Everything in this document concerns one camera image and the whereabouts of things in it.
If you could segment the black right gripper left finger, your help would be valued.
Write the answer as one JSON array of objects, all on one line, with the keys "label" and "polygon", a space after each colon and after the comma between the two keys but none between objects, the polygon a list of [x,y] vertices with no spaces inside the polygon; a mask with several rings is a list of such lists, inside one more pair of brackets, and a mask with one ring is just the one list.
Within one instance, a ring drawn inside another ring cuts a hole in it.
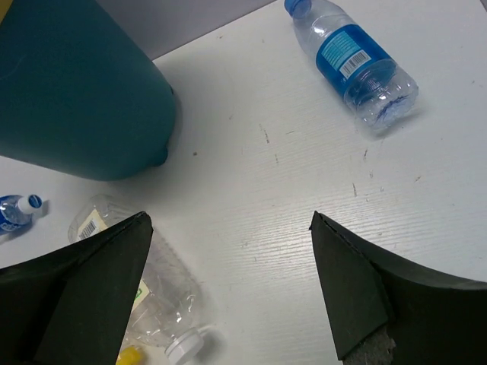
[{"label": "black right gripper left finger", "polygon": [[151,245],[139,212],[1,270],[3,364],[114,364]]}]

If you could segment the large clear bottle white label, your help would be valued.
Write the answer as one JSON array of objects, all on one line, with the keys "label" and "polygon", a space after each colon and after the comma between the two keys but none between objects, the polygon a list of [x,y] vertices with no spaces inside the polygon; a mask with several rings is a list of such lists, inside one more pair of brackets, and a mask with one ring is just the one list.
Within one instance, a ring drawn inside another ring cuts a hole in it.
[{"label": "large clear bottle white label", "polygon": [[[95,195],[68,229],[70,243],[87,239],[133,216],[138,209]],[[163,348],[172,364],[185,364],[204,346],[201,291],[171,245],[153,230],[142,278],[122,341],[119,360],[142,354],[142,345]]]}]

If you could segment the clear bottle blue label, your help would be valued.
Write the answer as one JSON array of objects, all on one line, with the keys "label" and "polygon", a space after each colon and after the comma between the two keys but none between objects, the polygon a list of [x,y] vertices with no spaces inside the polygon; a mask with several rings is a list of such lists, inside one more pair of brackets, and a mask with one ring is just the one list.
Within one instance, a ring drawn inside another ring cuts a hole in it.
[{"label": "clear bottle blue label", "polygon": [[411,111],[415,80],[342,8],[311,0],[284,7],[304,53],[369,129],[384,132]]}]

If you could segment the small clear bottle blue cap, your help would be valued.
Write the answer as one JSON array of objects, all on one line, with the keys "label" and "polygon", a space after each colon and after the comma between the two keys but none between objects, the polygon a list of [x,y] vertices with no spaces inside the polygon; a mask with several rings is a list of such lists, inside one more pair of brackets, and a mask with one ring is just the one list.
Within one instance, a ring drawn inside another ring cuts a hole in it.
[{"label": "small clear bottle blue cap", "polygon": [[5,195],[1,197],[1,235],[27,227],[40,212],[43,200],[38,195]]}]

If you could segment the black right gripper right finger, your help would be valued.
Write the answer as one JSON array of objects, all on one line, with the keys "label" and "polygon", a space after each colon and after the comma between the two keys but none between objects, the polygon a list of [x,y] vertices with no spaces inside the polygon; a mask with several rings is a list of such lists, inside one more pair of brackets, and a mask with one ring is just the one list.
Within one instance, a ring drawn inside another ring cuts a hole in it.
[{"label": "black right gripper right finger", "polygon": [[484,364],[486,284],[427,268],[321,213],[310,225],[344,364]]}]

